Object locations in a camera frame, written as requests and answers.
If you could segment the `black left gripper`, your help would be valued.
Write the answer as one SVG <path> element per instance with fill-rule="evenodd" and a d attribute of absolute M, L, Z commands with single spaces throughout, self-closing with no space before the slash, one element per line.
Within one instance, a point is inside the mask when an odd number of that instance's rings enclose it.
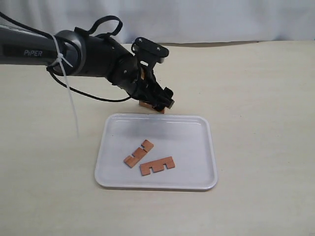
<path fill-rule="evenodd" d="M 165 87 L 164 90 L 151 77 L 141 78 L 143 67 L 136 58 L 126 58 L 115 66 L 109 81 L 112 85 L 125 90 L 135 100 L 152 105 L 155 111 L 164 111 L 165 106 L 171 109 L 175 101 L 174 92 Z"/>

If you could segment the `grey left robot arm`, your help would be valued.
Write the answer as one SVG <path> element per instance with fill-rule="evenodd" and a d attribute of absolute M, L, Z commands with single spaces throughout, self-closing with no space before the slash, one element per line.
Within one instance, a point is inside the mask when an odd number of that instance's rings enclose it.
<path fill-rule="evenodd" d="M 109 34 L 91 36 L 81 29 L 43 36 L 9 26 L 0 28 L 1 64 L 44 65 L 54 80 L 63 75 L 105 78 L 129 98 L 161 112 L 174 104 L 173 91 L 162 88 L 154 66 L 169 50 L 146 38 L 127 50 Z"/>

